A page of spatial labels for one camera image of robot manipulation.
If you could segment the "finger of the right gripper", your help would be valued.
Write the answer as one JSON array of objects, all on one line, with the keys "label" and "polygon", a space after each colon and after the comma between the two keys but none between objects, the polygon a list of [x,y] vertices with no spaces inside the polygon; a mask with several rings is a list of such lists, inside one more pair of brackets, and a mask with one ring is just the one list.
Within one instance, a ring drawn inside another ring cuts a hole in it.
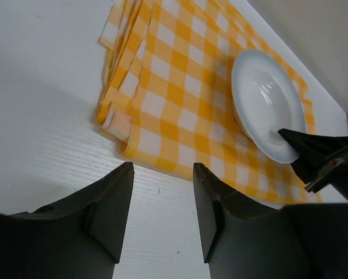
[{"label": "finger of the right gripper", "polygon": [[322,177],[324,172],[325,156],[318,154],[300,155],[297,160],[291,163],[295,174],[303,183],[310,183],[318,177]]},{"label": "finger of the right gripper", "polygon": [[313,135],[286,128],[280,129],[278,133],[301,156],[312,153],[328,158],[348,149],[348,136]]}]

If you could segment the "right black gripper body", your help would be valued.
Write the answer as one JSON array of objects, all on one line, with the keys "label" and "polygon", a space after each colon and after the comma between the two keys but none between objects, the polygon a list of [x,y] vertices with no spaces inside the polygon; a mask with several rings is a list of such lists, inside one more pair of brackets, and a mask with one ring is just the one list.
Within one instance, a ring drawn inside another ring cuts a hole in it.
[{"label": "right black gripper body", "polygon": [[316,178],[305,186],[305,190],[316,194],[329,184],[348,201],[348,144],[327,160]]}]

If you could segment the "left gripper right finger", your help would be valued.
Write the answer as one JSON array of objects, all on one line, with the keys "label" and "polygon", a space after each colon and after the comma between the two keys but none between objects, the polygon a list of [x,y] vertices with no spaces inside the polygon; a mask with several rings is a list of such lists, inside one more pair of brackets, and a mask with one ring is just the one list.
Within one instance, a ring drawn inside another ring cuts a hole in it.
[{"label": "left gripper right finger", "polygon": [[203,259],[211,278],[308,278],[310,268],[287,214],[193,165]]}]

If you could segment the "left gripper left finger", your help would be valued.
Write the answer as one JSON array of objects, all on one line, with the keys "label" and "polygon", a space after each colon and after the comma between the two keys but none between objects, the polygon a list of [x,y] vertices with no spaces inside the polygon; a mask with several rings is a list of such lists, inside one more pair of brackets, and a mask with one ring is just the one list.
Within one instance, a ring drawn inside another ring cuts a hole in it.
[{"label": "left gripper left finger", "polygon": [[134,167],[34,212],[0,214],[0,278],[111,278],[120,261]]}]

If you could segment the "white ceramic plate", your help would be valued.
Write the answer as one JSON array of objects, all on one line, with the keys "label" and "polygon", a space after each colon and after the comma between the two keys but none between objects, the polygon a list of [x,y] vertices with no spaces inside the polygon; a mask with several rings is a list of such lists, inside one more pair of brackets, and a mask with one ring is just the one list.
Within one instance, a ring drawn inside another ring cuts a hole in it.
[{"label": "white ceramic plate", "polygon": [[231,72],[233,106],[244,133],[270,159],[290,164],[298,153],[278,133],[285,128],[304,133],[301,100],[285,71],[269,55],[243,51]]}]

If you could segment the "yellow white checkered cloth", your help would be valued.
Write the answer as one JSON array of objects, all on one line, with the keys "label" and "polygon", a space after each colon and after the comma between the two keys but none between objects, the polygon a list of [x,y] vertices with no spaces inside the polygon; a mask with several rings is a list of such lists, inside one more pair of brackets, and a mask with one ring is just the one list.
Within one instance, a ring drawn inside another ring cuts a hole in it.
[{"label": "yellow white checkered cloth", "polygon": [[100,37],[109,50],[97,122],[123,120],[123,155],[191,179],[195,162],[243,194],[273,203],[320,202],[286,164],[269,159],[233,114],[231,71],[246,49],[277,60],[315,131],[308,86],[228,1],[115,1]]}]

